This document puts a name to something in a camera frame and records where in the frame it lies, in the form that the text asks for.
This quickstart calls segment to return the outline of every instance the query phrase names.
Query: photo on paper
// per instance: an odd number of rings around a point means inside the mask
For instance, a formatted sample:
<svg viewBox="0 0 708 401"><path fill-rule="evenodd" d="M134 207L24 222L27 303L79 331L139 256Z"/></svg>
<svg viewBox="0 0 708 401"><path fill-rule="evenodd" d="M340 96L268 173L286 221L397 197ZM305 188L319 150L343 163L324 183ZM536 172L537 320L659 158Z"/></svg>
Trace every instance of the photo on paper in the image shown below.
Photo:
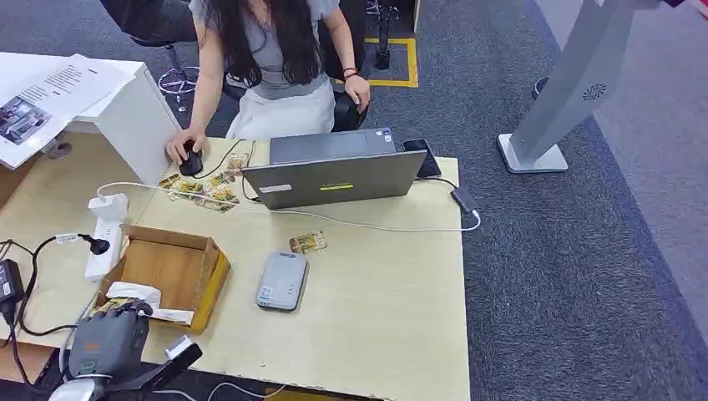
<svg viewBox="0 0 708 401"><path fill-rule="evenodd" d="M49 120L50 113L18 96L0 106L0 135L20 145L32 137Z"/></svg>

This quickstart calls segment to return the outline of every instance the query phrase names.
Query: red bracelet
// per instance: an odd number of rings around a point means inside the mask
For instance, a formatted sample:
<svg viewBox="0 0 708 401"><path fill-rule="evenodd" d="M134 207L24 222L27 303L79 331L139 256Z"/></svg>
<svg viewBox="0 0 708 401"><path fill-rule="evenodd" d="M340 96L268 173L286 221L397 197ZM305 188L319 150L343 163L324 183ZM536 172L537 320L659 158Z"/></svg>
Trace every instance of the red bracelet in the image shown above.
<svg viewBox="0 0 708 401"><path fill-rule="evenodd" d="M347 71L354 71L354 74L346 75L346 72L347 72ZM352 75L357 75L357 74L359 74L359 70L358 70L358 69L355 69L354 67L350 67L350 68L348 68L348 69L344 69L341 73L342 73L342 75L344 75L344 79L347 79L347 78L351 77Z"/></svg>

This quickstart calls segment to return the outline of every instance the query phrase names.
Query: power adapter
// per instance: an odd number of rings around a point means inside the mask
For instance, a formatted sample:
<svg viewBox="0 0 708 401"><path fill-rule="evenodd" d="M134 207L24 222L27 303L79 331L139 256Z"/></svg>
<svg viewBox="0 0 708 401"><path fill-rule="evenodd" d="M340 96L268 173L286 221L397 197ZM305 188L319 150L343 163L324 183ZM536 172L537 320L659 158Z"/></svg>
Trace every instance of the power adapter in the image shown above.
<svg viewBox="0 0 708 401"><path fill-rule="evenodd" d="M450 192L450 196L460 206L460 211L465 215L477 210L477 202L462 188L455 188Z"/></svg>
<svg viewBox="0 0 708 401"><path fill-rule="evenodd" d="M0 311L8 326L12 327L15 322L15 306L24 298L24 286L20 268L18 264L5 259L0 261Z"/></svg>

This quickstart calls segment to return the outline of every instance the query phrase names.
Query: laptop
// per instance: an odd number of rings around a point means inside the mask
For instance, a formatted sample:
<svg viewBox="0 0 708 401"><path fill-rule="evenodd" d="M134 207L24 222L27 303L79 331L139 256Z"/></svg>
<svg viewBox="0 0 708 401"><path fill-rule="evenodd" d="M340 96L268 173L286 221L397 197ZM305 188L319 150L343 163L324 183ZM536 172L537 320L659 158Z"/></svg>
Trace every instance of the laptop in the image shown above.
<svg viewBox="0 0 708 401"><path fill-rule="evenodd" d="M268 209L324 205L407 194L426 153L297 161L241 172Z"/></svg>
<svg viewBox="0 0 708 401"><path fill-rule="evenodd" d="M396 153L389 128L297 135L271 140L271 164Z"/></svg>

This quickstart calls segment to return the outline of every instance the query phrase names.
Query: gray t-shirt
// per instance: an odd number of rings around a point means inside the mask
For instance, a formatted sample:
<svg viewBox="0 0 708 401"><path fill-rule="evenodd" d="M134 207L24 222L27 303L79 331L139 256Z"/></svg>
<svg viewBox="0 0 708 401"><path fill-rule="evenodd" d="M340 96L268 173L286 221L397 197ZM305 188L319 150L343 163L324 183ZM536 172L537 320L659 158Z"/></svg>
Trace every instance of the gray t-shirt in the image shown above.
<svg viewBox="0 0 708 401"><path fill-rule="evenodd" d="M206 19L206 2L209 0L191 0L190 9L196 16ZM312 29L317 35L317 22L329 16L339 5L339 0L307 0L312 14ZM277 37L270 29L263 29L252 18L244 18L246 37L253 59L259 65L263 80L253 90L261 97L275 100L311 94L327 80L320 74L305 85L291 84L283 76L283 53Z"/></svg>

